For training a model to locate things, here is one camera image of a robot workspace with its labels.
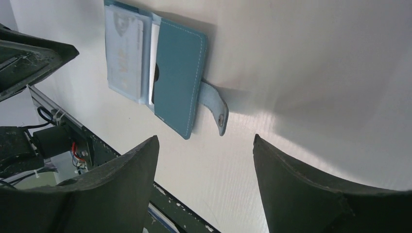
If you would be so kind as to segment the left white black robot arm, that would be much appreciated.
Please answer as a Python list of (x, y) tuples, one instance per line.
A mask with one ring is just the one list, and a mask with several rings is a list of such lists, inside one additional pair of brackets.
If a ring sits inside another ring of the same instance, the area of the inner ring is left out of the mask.
[[(33, 86), (79, 55), (70, 44), (38, 38), (0, 26), (0, 100), (7, 100)], [(70, 151), (75, 143), (72, 130), (48, 114), (45, 123), (0, 128), (0, 185), (12, 187), (7, 178), (25, 171), (46, 170), (45, 160)]]

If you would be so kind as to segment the white card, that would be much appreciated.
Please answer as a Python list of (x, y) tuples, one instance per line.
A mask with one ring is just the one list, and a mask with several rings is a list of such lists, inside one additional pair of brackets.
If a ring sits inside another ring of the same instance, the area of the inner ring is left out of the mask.
[(143, 22), (117, 6), (105, 6), (108, 85), (138, 101), (141, 95)]

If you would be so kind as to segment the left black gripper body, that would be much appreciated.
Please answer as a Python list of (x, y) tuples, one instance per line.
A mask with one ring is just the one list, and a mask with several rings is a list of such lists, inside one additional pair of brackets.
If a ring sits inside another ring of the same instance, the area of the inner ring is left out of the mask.
[(35, 85), (79, 55), (70, 44), (47, 40), (0, 25), (0, 100)]

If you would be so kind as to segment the blue card holder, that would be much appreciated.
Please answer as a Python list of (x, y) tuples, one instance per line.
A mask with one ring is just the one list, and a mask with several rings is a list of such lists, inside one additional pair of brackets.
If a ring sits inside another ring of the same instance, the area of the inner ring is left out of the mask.
[[(207, 56), (207, 36), (156, 13), (117, 1), (106, 0), (105, 6), (117, 6), (142, 20), (142, 76), (139, 104), (146, 105), (160, 120), (189, 139), (198, 105), (212, 114), (219, 135), (224, 135), (229, 109), (218, 90), (203, 79)], [(152, 87), (155, 64), (159, 79)]]

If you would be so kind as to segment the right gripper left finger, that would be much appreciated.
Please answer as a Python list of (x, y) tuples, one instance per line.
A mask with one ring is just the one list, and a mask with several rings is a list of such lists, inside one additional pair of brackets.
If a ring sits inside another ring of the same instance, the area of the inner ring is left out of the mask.
[(3, 233), (141, 233), (158, 161), (152, 136), (56, 186), (0, 190)]

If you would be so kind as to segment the black card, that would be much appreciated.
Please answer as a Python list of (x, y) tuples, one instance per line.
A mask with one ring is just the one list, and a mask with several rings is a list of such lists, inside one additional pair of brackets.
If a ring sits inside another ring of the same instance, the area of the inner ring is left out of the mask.
[(152, 104), (155, 104), (155, 83), (158, 81), (159, 79), (159, 67), (158, 64), (155, 64), (155, 70), (154, 70), (154, 78), (153, 78), (153, 87), (152, 87), (152, 97), (151, 97), (151, 101)]

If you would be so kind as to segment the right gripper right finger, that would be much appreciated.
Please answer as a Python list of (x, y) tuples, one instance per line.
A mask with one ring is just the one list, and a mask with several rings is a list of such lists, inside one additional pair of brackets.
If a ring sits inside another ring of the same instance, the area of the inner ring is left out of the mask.
[(409, 233), (412, 193), (345, 180), (306, 164), (259, 135), (253, 159), (272, 233)]

